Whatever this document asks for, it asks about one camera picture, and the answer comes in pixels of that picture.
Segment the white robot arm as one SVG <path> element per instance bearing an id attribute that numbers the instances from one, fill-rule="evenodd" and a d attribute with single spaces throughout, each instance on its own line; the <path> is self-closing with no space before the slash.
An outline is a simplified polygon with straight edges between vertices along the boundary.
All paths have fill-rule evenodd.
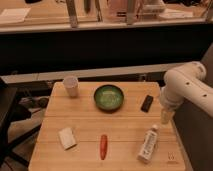
<path id="1" fill-rule="evenodd" d="M 165 86 L 159 95 L 162 124 L 170 122 L 185 99 L 213 117 L 213 88 L 203 82 L 206 74 L 205 66 L 198 61 L 185 63 L 165 73 Z"/>

